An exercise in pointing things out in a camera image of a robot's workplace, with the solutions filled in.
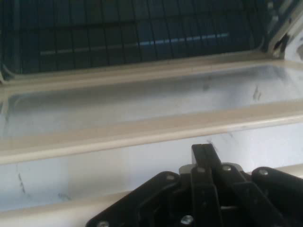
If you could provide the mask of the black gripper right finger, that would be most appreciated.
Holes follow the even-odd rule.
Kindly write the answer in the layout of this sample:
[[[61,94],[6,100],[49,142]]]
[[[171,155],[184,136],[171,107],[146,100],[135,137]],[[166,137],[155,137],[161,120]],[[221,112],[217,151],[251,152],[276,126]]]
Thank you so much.
[[[205,144],[205,162],[219,191],[220,202],[236,206],[241,218],[255,227],[294,227],[296,192],[291,175],[259,168],[251,175],[222,164],[213,145]]]

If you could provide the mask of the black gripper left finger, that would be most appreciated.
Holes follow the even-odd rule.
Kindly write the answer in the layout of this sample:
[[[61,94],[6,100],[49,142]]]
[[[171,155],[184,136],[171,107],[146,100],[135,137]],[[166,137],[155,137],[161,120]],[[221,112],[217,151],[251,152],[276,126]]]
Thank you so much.
[[[164,171],[94,216],[88,227],[223,225],[212,169],[221,162],[212,144],[192,147],[195,163]]]

